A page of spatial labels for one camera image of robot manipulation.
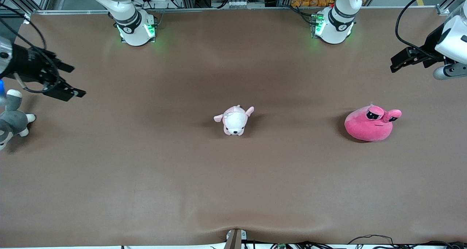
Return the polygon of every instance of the plush toy eye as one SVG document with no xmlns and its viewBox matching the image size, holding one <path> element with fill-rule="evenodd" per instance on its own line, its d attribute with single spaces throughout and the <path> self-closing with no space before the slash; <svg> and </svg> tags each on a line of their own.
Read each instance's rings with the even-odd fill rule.
<svg viewBox="0 0 467 249">
<path fill-rule="evenodd" d="M 377 115 L 377 114 L 374 114 L 370 111 L 367 112 L 367 118 L 369 118 L 370 120 L 377 120 L 380 116 Z"/>
</svg>

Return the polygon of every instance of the brown table surface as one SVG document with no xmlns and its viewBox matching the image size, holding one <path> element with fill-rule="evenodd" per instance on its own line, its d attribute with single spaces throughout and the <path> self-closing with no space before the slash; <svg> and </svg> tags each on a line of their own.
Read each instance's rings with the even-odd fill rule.
<svg viewBox="0 0 467 249">
<path fill-rule="evenodd" d="M 391 74 L 399 11 L 362 10 L 340 45 L 292 11 L 169 13 L 143 47 L 107 15 L 33 16 L 87 95 L 23 93 L 37 121 L 0 155 L 0 246 L 208 244 L 234 227 L 267 242 L 465 238 L 467 78 Z M 444 19 L 411 9 L 401 35 L 422 44 Z M 353 141 L 343 119 L 370 102 L 403 116 L 385 141 Z M 237 104 L 255 112 L 226 136 L 212 118 Z"/>
</svg>

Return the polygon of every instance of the pink blob plush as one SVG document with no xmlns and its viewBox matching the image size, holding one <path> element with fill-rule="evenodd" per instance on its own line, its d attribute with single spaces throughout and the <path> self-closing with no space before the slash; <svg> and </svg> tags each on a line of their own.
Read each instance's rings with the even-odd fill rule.
<svg viewBox="0 0 467 249">
<path fill-rule="evenodd" d="M 370 105 L 350 113 L 344 126 L 347 132 L 362 141 L 382 141 L 392 131 L 392 122 L 402 116 L 398 109 L 385 111 L 378 106 Z"/>
<path fill-rule="evenodd" d="M 224 133 L 227 135 L 241 136 L 245 131 L 248 117 L 255 111 L 254 107 L 250 107 L 247 111 L 242 109 L 240 105 L 233 106 L 221 115 L 214 117 L 215 122 L 224 123 Z"/>
</svg>

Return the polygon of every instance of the green led light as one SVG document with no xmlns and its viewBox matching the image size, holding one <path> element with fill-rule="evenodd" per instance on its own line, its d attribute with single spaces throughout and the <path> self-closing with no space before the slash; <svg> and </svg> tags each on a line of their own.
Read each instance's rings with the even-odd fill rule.
<svg viewBox="0 0 467 249">
<path fill-rule="evenodd" d="M 123 33 L 121 32 L 121 29 L 119 26 L 117 26 L 118 32 L 120 33 L 120 36 L 123 38 Z"/>
<path fill-rule="evenodd" d="M 321 35 L 323 33 L 323 29 L 326 26 L 325 20 L 322 20 L 317 26 L 316 26 L 316 35 Z"/>
<path fill-rule="evenodd" d="M 154 36 L 154 27 L 152 25 L 144 25 L 146 32 L 149 36 Z"/>
</svg>

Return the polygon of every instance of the stuffed animal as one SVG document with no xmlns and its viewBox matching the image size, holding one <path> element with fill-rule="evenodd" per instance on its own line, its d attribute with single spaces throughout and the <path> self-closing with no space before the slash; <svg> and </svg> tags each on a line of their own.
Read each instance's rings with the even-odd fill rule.
<svg viewBox="0 0 467 249">
<path fill-rule="evenodd" d="M 215 122 L 224 123 L 224 132 L 227 135 L 241 136 L 245 131 L 248 117 L 255 111 L 254 107 L 250 107 L 247 111 L 242 109 L 240 105 L 229 108 L 224 114 L 214 117 Z"/>
<path fill-rule="evenodd" d="M 374 106 L 366 106 L 350 113 L 344 126 L 354 138 L 362 141 L 382 141 L 392 131 L 392 122 L 402 116 L 398 109 L 385 111 Z"/>
<path fill-rule="evenodd" d="M 5 111 L 0 114 L 0 151 L 5 148 L 13 136 L 19 134 L 25 137 L 29 134 L 28 124 L 35 120 L 34 114 L 18 111 L 23 95 L 17 90 L 7 92 L 8 103 Z"/>
</svg>

